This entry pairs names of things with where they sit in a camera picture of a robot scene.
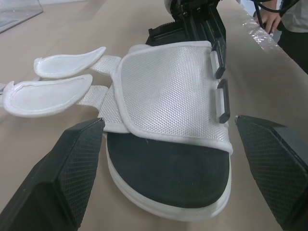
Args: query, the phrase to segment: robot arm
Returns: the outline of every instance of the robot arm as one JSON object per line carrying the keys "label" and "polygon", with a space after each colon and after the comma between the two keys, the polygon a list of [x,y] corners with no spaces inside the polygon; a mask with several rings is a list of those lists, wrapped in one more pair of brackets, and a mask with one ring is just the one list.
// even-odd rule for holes
{"label": "robot arm", "polygon": [[219,0],[165,0],[173,23],[149,30],[146,44],[151,46],[174,42],[208,40],[218,54],[220,79],[226,68],[226,29],[217,12]]}

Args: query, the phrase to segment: black cable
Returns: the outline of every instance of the black cable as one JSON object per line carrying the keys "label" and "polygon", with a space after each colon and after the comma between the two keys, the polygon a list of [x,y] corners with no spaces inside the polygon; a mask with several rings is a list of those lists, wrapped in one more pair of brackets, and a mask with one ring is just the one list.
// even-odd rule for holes
{"label": "black cable", "polygon": [[263,22],[262,22],[262,18],[261,18],[260,10],[259,10],[259,7],[258,7],[258,3],[254,2],[254,5],[255,5],[255,8],[256,8],[256,13],[257,13],[259,25],[260,25],[260,27],[262,29],[265,29],[264,25],[263,25]]}
{"label": "black cable", "polygon": [[289,10],[291,7],[293,7],[295,4],[297,4],[300,0],[295,0],[294,2],[292,2],[290,5],[280,9],[280,10],[274,10],[274,9],[271,9],[271,8],[268,8],[264,5],[262,5],[260,2],[266,2],[266,1],[269,1],[269,0],[251,0],[253,1],[254,3],[257,3],[259,7],[261,7],[262,9],[264,10],[267,10],[269,12],[272,12],[272,13],[283,13],[283,12],[286,12],[287,10]]}

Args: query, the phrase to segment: black mechanical part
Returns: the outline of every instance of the black mechanical part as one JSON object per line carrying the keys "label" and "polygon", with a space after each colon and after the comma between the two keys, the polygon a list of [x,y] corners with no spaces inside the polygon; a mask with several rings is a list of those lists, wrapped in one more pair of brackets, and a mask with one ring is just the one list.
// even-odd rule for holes
{"label": "black mechanical part", "polygon": [[96,176],[104,126],[98,118],[64,131],[0,214],[1,231],[76,231],[80,227]]}
{"label": "black mechanical part", "polygon": [[226,29],[217,12],[218,0],[173,0],[171,14],[175,22],[149,29],[146,44],[159,46],[175,42],[208,40],[218,54],[220,79],[226,69]]}
{"label": "black mechanical part", "polygon": [[268,120],[236,118],[250,171],[277,222],[308,230],[308,146],[289,128]]}

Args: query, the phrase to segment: textured rubber pad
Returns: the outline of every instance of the textured rubber pad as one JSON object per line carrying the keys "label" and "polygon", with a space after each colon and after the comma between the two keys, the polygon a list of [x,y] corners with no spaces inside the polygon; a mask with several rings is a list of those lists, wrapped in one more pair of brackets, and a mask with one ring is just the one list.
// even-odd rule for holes
{"label": "textured rubber pad", "polygon": [[121,178],[154,201],[201,208],[218,200],[226,188],[228,152],[117,133],[108,133],[107,145]]}
{"label": "textured rubber pad", "polygon": [[268,120],[240,115],[236,125],[250,171],[278,223],[294,230],[290,227],[302,217],[306,229],[299,230],[308,230],[308,146]]}

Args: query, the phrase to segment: plastic wrap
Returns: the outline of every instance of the plastic wrap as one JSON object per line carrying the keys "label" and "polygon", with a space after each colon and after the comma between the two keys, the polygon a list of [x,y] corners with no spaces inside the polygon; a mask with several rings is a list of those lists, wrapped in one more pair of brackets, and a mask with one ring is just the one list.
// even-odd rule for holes
{"label": "plastic wrap", "polygon": [[245,19],[243,21],[243,27],[245,27],[248,34],[265,52],[276,53],[285,60],[291,60],[291,58],[280,48],[277,42],[274,41],[271,35],[262,29],[253,18],[249,17]]}

